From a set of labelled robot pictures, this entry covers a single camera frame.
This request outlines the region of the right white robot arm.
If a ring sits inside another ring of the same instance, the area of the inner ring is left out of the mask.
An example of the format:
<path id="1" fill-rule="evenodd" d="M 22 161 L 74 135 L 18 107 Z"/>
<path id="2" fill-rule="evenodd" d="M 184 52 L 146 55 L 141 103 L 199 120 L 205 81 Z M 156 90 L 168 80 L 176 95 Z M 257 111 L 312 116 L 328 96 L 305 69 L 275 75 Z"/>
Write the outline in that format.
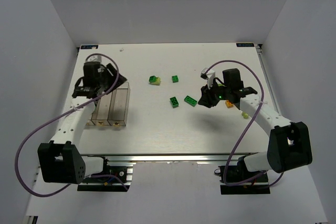
<path id="1" fill-rule="evenodd" d="M 247 113 L 269 137 L 265 152 L 239 159 L 237 175 L 254 175 L 268 170 L 282 173 L 312 163 L 307 125 L 292 122 L 263 102 L 255 89 L 244 86 L 238 69 L 224 70 L 224 82 L 221 84 L 217 83 L 213 70 L 204 69 L 201 77 L 207 84 L 201 88 L 199 105 L 212 108 L 221 100 L 229 101 L 237 109 Z"/>

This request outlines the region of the pale yellow small lego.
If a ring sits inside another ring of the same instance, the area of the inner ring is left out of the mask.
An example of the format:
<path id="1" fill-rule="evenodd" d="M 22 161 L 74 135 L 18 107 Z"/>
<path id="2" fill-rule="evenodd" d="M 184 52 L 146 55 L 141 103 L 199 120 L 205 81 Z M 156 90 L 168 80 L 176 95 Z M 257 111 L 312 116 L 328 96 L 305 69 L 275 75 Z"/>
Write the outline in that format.
<path id="1" fill-rule="evenodd" d="M 245 113 L 245 112 L 242 112 L 242 117 L 243 117 L 244 119 L 248 119 L 248 118 L 249 118 L 249 115 L 248 115 L 247 113 Z"/>

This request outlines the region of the right clear container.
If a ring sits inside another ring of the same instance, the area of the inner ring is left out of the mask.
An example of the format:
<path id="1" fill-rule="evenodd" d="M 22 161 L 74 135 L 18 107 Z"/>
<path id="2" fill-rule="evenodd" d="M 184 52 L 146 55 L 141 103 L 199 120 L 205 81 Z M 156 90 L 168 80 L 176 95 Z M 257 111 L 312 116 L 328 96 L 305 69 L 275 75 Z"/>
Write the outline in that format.
<path id="1" fill-rule="evenodd" d="M 126 126 L 130 92 L 131 89 L 128 82 L 125 82 L 112 92 L 108 115 L 108 122 L 110 125 L 115 127 Z"/>

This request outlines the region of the left clear container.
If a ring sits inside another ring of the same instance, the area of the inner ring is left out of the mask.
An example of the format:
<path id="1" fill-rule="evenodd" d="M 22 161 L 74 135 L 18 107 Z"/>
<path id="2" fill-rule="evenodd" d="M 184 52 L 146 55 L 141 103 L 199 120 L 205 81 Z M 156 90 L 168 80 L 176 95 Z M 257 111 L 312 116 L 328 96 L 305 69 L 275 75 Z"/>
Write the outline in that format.
<path id="1" fill-rule="evenodd" d="M 102 99 L 100 99 L 97 104 L 94 112 L 91 115 L 91 118 L 87 121 L 86 125 L 88 126 L 105 126 L 105 104 Z"/>

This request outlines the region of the green 2x3 lego brick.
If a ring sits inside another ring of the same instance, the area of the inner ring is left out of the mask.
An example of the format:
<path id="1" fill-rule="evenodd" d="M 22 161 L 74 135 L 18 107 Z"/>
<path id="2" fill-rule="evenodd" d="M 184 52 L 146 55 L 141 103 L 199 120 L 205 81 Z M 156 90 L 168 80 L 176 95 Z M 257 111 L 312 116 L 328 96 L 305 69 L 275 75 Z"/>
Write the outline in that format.
<path id="1" fill-rule="evenodd" d="M 179 102 L 176 97 L 171 97 L 170 98 L 170 104 L 172 108 L 177 108 L 179 106 Z"/>

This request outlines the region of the small green lego brick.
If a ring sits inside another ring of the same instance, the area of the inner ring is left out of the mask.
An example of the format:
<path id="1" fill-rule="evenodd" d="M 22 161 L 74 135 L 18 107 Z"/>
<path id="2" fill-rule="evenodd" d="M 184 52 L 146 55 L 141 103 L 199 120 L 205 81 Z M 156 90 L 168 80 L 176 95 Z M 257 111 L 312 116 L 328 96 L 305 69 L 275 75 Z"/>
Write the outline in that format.
<path id="1" fill-rule="evenodd" d="M 177 83 L 177 82 L 179 82 L 179 79 L 178 79 L 178 76 L 177 76 L 177 75 L 172 76 L 172 82 L 173 82 L 173 83 Z"/>

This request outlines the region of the right blue table label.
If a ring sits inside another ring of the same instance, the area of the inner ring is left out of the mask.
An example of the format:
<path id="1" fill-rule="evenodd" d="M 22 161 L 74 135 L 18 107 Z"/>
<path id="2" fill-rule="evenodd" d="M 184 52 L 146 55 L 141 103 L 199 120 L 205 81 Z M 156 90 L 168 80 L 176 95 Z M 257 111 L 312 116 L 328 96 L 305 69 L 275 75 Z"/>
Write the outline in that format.
<path id="1" fill-rule="evenodd" d="M 237 47 L 254 47 L 254 43 L 251 42 L 237 42 L 236 43 Z"/>

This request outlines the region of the green 2x4 lego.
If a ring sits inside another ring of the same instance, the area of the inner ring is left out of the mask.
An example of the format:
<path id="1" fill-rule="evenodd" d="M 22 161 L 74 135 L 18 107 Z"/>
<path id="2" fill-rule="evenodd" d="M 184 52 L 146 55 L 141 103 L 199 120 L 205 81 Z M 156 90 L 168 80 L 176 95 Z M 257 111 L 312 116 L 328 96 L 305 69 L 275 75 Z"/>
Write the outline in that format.
<path id="1" fill-rule="evenodd" d="M 197 100 L 193 99 L 192 97 L 190 97 L 189 95 L 187 95 L 185 98 L 184 98 L 184 101 L 191 105 L 192 107 L 195 107 L 197 105 Z"/>

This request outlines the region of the blue table label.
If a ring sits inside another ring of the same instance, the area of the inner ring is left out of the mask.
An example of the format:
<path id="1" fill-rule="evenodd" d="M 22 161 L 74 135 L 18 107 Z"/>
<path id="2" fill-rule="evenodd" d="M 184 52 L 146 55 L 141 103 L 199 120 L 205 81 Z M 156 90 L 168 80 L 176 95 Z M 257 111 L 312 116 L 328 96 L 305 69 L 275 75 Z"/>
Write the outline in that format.
<path id="1" fill-rule="evenodd" d="M 81 45 L 81 50 L 98 49 L 98 45 Z"/>
<path id="2" fill-rule="evenodd" d="M 251 42 L 237 42 L 236 43 L 237 47 L 254 47 L 254 43 Z"/>

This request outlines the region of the small orange lego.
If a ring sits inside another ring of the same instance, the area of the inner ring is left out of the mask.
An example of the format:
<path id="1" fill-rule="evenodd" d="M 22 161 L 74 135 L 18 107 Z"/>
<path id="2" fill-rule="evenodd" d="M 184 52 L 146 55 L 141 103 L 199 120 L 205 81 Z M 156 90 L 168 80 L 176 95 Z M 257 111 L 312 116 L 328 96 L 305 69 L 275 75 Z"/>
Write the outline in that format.
<path id="1" fill-rule="evenodd" d="M 235 106 L 233 103 L 231 103 L 228 100 L 225 101 L 225 104 L 226 104 L 227 108 L 233 108 Z"/>

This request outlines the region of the green and lime lego stack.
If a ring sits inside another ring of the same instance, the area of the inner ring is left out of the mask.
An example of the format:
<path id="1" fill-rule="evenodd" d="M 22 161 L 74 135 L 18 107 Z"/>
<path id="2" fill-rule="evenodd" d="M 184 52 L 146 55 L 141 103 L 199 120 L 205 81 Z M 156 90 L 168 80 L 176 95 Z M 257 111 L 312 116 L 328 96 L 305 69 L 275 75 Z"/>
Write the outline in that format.
<path id="1" fill-rule="evenodd" d="M 159 86 L 161 83 L 161 78 L 157 76 L 149 77 L 149 84 Z"/>

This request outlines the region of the middle clear container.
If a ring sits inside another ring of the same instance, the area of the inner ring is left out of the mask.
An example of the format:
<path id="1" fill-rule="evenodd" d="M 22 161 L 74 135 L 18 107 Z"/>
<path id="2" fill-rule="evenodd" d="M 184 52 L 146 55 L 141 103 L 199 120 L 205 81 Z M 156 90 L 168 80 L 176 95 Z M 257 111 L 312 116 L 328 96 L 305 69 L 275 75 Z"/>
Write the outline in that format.
<path id="1" fill-rule="evenodd" d="M 104 95 L 97 103 L 97 106 L 92 114 L 91 120 L 95 126 L 110 126 L 108 116 L 110 113 L 110 105 L 113 92 Z"/>

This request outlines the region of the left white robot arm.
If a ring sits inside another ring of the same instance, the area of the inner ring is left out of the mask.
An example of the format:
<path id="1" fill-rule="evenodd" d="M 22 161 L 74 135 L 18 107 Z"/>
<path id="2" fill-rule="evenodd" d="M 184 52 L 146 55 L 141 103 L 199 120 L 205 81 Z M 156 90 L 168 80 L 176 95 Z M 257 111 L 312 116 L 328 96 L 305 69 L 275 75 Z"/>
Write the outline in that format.
<path id="1" fill-rule="evenodd" d="M 48 143 L 38 147 L 43 180 L 47 183 L 80 184 L 85 177 L 104 170 L 103 157 L 83 157 L 78 144 L 100 98 L 126 82 L 112 64 L 86 62 L 83 77 L 75 83 L 70 114 Z"/>

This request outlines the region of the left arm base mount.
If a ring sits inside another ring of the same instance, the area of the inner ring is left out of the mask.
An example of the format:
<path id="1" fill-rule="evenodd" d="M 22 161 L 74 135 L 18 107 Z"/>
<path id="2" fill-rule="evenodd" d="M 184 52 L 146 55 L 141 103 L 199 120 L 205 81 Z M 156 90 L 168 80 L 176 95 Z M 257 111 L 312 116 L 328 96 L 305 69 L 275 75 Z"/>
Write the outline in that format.
<path id="1" fill-rule="evenodd" d="M 134 164 L 104 157 L 102 171 L 87 176 L 77 186 L 77 191 L 127 192 L 131 186 Z"/>

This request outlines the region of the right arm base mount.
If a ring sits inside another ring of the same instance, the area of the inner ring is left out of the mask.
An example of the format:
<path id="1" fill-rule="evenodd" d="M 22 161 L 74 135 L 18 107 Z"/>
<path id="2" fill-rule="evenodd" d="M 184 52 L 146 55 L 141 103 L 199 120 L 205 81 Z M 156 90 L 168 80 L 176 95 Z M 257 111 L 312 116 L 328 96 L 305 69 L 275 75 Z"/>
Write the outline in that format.
<path id="1" fill-rule="evenodd" d="M 270 194 L 269 181 L 266 173 L 249 172 L 242 161 L 229 165 L 224 176 L 225 165 L 214 170 L 220 177 L 220 193 L 222 195 L 267 195 Z"/>

